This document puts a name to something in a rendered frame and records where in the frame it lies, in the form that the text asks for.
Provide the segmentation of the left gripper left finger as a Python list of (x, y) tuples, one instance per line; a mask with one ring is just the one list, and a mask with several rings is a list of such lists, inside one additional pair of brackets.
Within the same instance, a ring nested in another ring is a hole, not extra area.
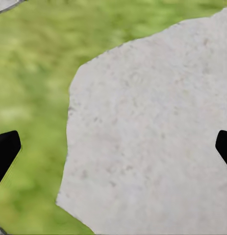
[(21, 149), (17, 130), (0, 134), (0, 181)]

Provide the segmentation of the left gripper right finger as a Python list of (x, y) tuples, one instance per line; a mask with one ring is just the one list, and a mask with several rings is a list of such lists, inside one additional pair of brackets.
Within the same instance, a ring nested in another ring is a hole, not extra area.
[(227, 163), (227, 131), (219, 131), (215, 147), (224, 161)]

